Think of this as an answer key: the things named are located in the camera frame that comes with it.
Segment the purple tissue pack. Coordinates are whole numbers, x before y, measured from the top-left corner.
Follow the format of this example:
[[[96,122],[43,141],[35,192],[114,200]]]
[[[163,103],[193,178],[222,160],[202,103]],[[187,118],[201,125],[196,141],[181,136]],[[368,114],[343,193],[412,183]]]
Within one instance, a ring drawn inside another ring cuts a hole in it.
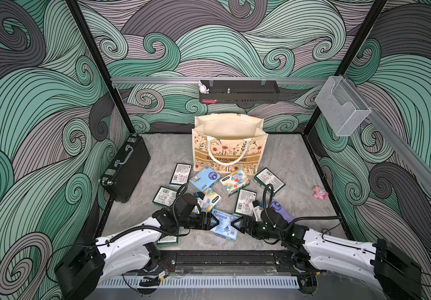
[[[277,201],[272,201],[270,205],[274,211],[280,214],[288,223],[293,220],[289,212]]]

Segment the floral canvas tote bag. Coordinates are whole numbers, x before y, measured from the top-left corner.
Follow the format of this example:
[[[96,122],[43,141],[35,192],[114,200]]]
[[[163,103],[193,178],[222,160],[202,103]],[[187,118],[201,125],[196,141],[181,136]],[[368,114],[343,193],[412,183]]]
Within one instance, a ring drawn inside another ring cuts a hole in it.
[[[263,119],[246,114],[196,117],[192,129],[194,170],[208,167],[222,175],[238,170],[255,175],[269,137],[263,126]]]

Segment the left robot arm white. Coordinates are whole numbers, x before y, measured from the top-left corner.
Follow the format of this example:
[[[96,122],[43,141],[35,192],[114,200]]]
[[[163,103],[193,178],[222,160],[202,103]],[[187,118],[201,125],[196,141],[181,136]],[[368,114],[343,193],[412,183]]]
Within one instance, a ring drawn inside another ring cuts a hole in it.
[[[179,229],[210,231],[219,220],[210,212],[175,214],[168,208],[154,212],[144,222],[105,237],[82,237],[54,267],[64,300],[83,300],[98,284],[133,270],[153,271],[160,251],[157,241],[176,236]]]

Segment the light blue tissue pack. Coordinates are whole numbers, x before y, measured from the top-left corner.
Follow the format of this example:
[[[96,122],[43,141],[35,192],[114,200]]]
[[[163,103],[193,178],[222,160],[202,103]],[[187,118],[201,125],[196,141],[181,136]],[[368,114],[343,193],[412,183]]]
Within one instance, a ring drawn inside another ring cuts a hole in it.
[[[238,216],[218,210],[212,210],[212,216],[219,221],[219,224],[210,231],[223,238],[236,241],[239,232],[231,225],[231,222],[235,221]]]

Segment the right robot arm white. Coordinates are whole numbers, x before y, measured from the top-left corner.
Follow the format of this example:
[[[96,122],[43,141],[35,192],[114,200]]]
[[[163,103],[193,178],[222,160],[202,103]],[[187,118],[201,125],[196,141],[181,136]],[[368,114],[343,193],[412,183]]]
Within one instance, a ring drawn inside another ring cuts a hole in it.
[[[385,239],[359,242],[332,237],[286,220],[257,221],[243,215],[232,227],[253,238],[275,239],[292,253],[297,269],[330,271],[361,280],[381,290],[392,300],[419,300],[422,297],[422,270],[403,250]]]

